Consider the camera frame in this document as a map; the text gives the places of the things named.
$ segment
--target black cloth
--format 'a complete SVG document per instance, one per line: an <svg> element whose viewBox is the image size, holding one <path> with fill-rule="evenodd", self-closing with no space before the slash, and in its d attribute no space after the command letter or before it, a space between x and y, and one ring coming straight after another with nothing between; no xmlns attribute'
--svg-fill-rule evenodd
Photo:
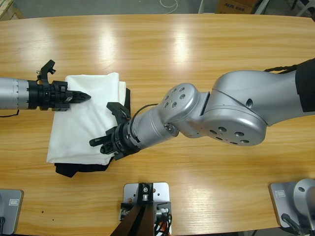
<svg viewBox="0 0 315 236"><path fill-rule="evenodd" d="M124 106L130 111L130 90L126 88L126 98ZM106 171L109 164L114 158L112 157L108 162L108 165L97 165L97 164L69 164L69 163L55 163L56 166L56 173L67 176L73 177L77 172L95 172L95 171Z"/></svg>

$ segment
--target black cable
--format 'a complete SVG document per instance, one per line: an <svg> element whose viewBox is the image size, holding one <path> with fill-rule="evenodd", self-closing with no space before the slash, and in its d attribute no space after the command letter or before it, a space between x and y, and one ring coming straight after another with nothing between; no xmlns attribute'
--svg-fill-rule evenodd
<svg viewBox="0 0 315 236"><path fill-rule="evenodd" d="M254 230L254 232L252 233L252 236L255 236L256 233L257 233L257 230Z"/></svg>
<svg viewBox="0 0 315 236"><path fill-rule="evenodd" d="M148 104L148 105L145 105L145 106L143 106L143 107L141 107L135 114L134 114L134 116L133 116L133 118L131 119L131 122L130 122L130 130L129 130L129 132L130 132L130 135L135 139L135 140L138 140L138 138L133 134L133 132L132 132L132 125L133 125L133 122L134 122L134 119L135 119L135 117L138 115L138 113L140 112L140 111L142 111L143 109L145 109L145 108L147 108L147 107L150 107L150 106L155 106L155 105L157 105L158 103L153 103L153 104Z"/></svg>
<svg viewBox="0 0 315 236"><path fill-rule="evenodd" d="M0 118L7 118L7 117L13 117L13 116L17 116L19 114L20 110L18 110L16 112L16 114L13 114L13 115L8 115L8 116L0 116Z"/></svg>
<svg viewBox="0 0 315 236"><path fill-rule="evenodd" d="M172 220L173 220L173 218L172 218L171 214L161 216L157 220L156 225L154 227L155 236L157 236L159 233L161 233L161 236L169 236L169 230L170 230L171 225L172 225Z"/></svg>

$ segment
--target white cable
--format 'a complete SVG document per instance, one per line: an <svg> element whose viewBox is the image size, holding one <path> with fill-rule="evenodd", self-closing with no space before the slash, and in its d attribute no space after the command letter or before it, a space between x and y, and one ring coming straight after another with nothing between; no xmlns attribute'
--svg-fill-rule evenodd
<svg viewBox="0 0 315 236"><path fill-rule="evenodd" d="M159 3L160 3L163 7L165 7L165 8L171 8L171 7L176 6L173 10L171 10L170 12L167 12L166 14L170 14L170 13L174 12L174 11L177 9L177 7L178 7L178 2L177 2L177 0L174 0L174 1L175 1L175 3L174 3L173 5L171 5L171 6L165 6L165 5L162 3L162 0L159 0Z"/></svg>

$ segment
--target cardboard box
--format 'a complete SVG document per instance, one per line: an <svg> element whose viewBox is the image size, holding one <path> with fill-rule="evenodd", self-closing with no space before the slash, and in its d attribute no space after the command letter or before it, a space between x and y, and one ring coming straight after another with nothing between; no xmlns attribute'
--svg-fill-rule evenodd
<svg viewBox="0 0 315 236"><path fill-rule="evenodd" d="M251 14L257 0L220 0L216 13Z"/></svg>

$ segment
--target label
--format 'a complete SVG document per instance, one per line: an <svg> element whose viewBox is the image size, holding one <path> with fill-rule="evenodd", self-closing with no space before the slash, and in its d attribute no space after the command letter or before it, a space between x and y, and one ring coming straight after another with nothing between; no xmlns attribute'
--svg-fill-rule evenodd
<svg viewBox="0 0 315 236"><path fill-rule="evenodd" d="M19 205L19 199L10 199L9 206L18 206Z"/></svg>
<svg viewBox="0 0 315 236"><path fill-rule="evenodd" d="M284 190L280 190L280 191L275 191L277 198L283 198L285 197L285 192Z"/></svg>

